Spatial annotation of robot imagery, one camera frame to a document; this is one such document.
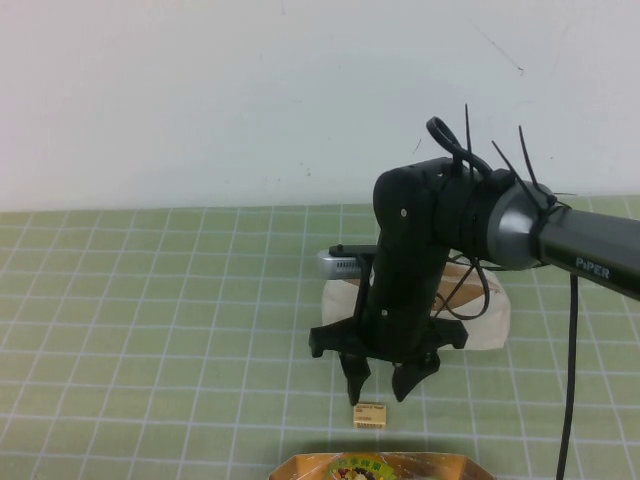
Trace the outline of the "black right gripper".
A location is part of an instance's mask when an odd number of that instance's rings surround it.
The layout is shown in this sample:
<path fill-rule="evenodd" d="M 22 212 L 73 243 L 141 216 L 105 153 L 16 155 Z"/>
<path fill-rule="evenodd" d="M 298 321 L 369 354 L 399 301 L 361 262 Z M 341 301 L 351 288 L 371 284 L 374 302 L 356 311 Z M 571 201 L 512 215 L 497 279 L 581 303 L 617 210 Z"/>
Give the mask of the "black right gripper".
<path fill-rule="evenodd" d="M 378 359 L 394 366 L 392 390 L 398 402 L 428 376 L 437 373 L 437 351 L 445 346 L 463 348 L 468 333 L 458 320 L 438 320 L 428 311 L 409 318 L 371 310 L 358 297 L 329 299 L 323 306 L 323 324 L 309 334 L 314 358 L 326 351 L 339 354 L 347 381 L 349 402 L 355 406 L 371 375 L 367 360 Z"/>

